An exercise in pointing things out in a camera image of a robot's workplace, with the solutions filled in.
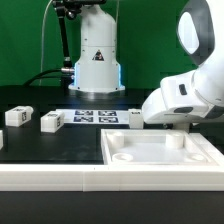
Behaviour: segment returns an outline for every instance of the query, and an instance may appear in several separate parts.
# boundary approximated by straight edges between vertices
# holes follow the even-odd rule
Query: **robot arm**
[[[71,95],[91,99],[105,99],[124,94],[120,80],[120,64],[116,60],[117,24],[99,6],[106,0],[54,0],[64,53],[62,70],[75,73],[69,85]],[[64,17],[81,16],[81,56],[74,69],[69,57]]]
[[[178,37],[196,70],[164,78],[142,106],[146,123],[194,123],[224,113],[224,3],[190,0]]]

